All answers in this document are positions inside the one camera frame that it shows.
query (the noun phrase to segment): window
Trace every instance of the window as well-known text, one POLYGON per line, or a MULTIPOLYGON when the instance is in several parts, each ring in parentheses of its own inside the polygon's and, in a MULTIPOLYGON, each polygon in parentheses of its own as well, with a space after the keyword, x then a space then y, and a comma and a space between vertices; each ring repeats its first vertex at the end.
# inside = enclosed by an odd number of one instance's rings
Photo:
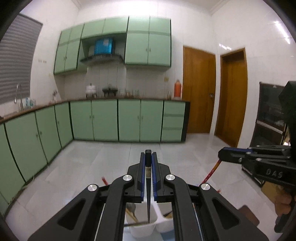
POLYGON ((18 83, 22 97, 30 96, 32 61, 41 28, 41 23, 19 14, 1 40, 0 104, 14 100, 18 83))

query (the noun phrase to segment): orange thermos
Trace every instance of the orange thermos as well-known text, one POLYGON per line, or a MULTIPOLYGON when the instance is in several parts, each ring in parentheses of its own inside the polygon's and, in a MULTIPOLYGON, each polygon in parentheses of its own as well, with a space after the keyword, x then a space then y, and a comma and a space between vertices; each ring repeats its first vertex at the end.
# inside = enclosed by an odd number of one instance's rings
POLYGON ((174 97, 181 97, 181 83, 179 80, 175 83, 174 97))

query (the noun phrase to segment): white wall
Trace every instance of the white wall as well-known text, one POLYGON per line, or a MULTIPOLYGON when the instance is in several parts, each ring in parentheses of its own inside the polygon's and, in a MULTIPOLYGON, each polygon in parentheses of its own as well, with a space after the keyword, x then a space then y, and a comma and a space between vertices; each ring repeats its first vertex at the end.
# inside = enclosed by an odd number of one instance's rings
MULTIPOLYGON (((289 80, 296 80, 296 44, 281 19, 263 0, 230 0, 212 19, 218 43, 232 50, 246 49, 248 95, 238 146, 248 147, 257 116, 259 82, 285 85, 289 80), (275 21, 279 21, 289 35, 290 44, 275 21)), ((220 47, 218 50, 219 54, 229 52, 220 47)), ((219 79, 220 68, 217 68, 219 79)))
MULTIPOLYGON (((21 13, 43 24, 33 57, 30 97, 37 105, 46 104, 52 99, 54 90, 62 97, 64 95, 64 78, 53 76, 54 60, 61 30, 74 24, 78 8, 71 0, 33 0, 21 13)), ((13 102, 2 104, 0 115, 18 108, 19 101, 18 105, 13 102)))
POLYGON ((164 97, 166 91, 173 91, 177 79, 183 80, 183 45, 217 52, 210 14, 181 1, 99 1, 81 9, 75 23, 129 15, 171 18, 172 67, 166 71, 126 69, 123 64, 92 67, 87 74, 66 77, 65 98, 84 97, 85 86, 89 83, 99 86, 100 92, 107 84, 112 84, 119 89, 139 89, 147 97, 164 97), (165 76, 169 77, 168 82, 164 82, 165 76))

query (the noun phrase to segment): brown door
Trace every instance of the brown door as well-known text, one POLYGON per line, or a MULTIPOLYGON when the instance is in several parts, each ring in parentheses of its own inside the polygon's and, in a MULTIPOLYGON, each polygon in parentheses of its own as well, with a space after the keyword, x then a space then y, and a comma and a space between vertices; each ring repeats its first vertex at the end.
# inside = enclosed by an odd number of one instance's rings
POLYGON ((210 133, 215 88, 215 55, 184 47, 182 100, 190 101, 188 133, 210 133))
POLYGON ((221 86, 215 135, 237 147, 247 103, 247 62, 244 50, 221 56, 221 86))

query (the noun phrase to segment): triangular cutout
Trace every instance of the triangular cutout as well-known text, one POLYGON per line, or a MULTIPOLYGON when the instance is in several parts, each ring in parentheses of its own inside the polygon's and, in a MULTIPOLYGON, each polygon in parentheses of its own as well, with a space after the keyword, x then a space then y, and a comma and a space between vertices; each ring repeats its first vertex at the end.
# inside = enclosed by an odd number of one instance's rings
POLYGON ((63 217, 61 217, 60 220, 58 220, 58 225, 68 230, 73 230, 78 220, 78 217, 83 209, 85 201, 85 199, 82 199, 74 207, 72 207, 72 209, 70 209, 69 212, 67 212, 63 217))
POLYGON ((218 199, 213 198, 212 201, 224 229, 228 230, 239 224, 239 219, 220 203, 218 199))

